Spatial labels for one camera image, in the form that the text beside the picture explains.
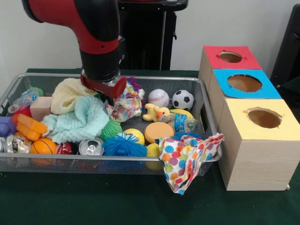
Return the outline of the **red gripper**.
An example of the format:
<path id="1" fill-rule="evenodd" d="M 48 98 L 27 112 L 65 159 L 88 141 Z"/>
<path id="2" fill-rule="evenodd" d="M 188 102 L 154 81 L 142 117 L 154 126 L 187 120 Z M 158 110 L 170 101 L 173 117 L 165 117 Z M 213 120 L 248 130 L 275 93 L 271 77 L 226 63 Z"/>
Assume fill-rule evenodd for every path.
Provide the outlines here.
<path id="1" fill-rule="evenodd" d="M 118 98 L 122 95 L 127 85 L 127 79 L 121 76 L 117 76 L 110 82 L 92 81 L 84 75 L 81 75 L 80 79 L 82 84 L 88 89 L 104 93 L 108 96 L 107 101 L 111 106 L 114 106 L 113 98 Z"/>

